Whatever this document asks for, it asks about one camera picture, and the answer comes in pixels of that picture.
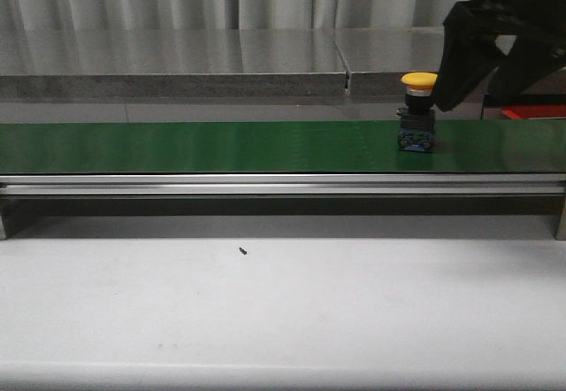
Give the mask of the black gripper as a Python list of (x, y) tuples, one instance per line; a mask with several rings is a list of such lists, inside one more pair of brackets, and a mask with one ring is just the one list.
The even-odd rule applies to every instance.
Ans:
[[(508, 102), (565, 66), (565, 0), (457, 2), (443, 21), (444, 44), (432, 100), (441, 111), (460, 104), (496, 67), (487, 94)], [(542, 33), (558, 41), (526, 35)], [(508, 54), (501, 35), (518, 35)]]

